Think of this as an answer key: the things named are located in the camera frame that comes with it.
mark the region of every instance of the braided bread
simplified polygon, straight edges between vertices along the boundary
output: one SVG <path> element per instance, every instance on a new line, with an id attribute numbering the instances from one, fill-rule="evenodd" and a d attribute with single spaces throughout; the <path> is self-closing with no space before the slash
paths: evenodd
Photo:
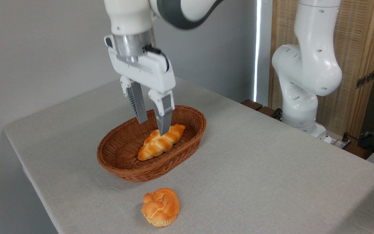
<path id="1" fill-rule="evenodd" d="M 183 135 L 185 126 L 181 124 L 175 124 L 169 128 L 169 131 L 160 136 L 159 130 L 151 132 L 150 136 L 144 141 L 144 146 L 141 147 L 138 153 L 138 159 L 145 161 L 153 157 L 161 155 L 163 152 L 167 152 L 172 146 L 180 141 L 180 137 Z"/>

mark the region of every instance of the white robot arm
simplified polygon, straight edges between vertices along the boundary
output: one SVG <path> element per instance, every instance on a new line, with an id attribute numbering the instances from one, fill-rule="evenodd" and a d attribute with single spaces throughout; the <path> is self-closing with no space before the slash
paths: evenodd
<path id="1" fill-rule="evenodd" d="M 153 18 L 164 18 L 181 29 L 201 25 L 222 0 L 104 0 L 112 35 L 105 37 L 123 93 L 139 123 L 147 120 L 141 85 L 150 89 L 160 134 L 168 132 L 174 110 L 175 77 L 171 62 L 154 48 Z"/>
<path id="2" fill-rule="evenodd" d="M 272 58 L 282 91 L 282 121 L 323 140 L 316 95 L 329 95 L 341 83 L 333 46 L 339 7 L 340 0 L 299 0 L 294 25 L 299 46 L 283 45 Z"/>

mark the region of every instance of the bread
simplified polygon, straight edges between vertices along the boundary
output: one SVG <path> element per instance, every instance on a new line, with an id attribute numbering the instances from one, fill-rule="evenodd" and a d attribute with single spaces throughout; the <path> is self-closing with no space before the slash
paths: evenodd
<path id="1" fill-rule="evenodd" d="M 145 194 L 143 202 L 142 213 L 156 227 L 172 224 L 180 213 L 177 195 L 170 188 L 160 188 L 154 193 Z"/>
<path id="2" fill-rule="evenodd" d="M 169 131 L 160 136 L 160 131 L 154 130 L 150 136 L 144 141 L 144 146 L 141 147 L 138 153 L 138 159 L 145 161 L 153 157 L 161 155 L 163 152 L 167 152 L 172 146 L 180 141 L 183 135 L 185 126 L 181 124 L 175 124 L 169 128 Z"/>

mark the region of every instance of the oval basket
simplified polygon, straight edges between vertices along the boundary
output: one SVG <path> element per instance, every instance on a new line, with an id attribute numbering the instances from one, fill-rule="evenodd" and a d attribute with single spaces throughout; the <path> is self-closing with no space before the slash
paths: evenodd
<path id="1" fill-rule="evenodd" d="M 158 129 L 154 110 L 147 111 L 148 121 L 139 124 L 136 118 L 111 130 L 100 142 L 97 157 L 99 164 L 122 179 L 144 182 L 165 175 L 189 158 L 199 147 L 206 129 L 206 118 L 198 110 L 176 105 L 171 125 L 186 126 L 180 141 L 168 151 L 150 160 L 138 160 L 139 149 L 150 133 Z"/>

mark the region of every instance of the woven screen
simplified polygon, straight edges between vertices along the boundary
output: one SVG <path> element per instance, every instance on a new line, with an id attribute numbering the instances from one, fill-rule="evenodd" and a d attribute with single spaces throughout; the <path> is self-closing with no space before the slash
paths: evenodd
<path id="1" fill-rule="evenodd" d="M 294 34 L 294 21 L 297 11 L 297 0 L 281 0 L 273 2 L 273 31 L 271 53 L 283 44 L 297 45 Z M 357 80 L 371 71 L 363 71 L 367 61 L 362 59 L 368 39 L 374 38 L 374 1 L 342 0 L 334 30 L 334 51 L 337 62 L 343 71 L 343 79 L 339 88 L 331 95 L 318 97 L 319 106 L 317 122 L 334 133 L 342 134 L 348 129 L 349 117 L 355 97 Z M 270 73 L 270 107 L 282 107 L 282 94 L 278 77 L 271 68 Z"/>

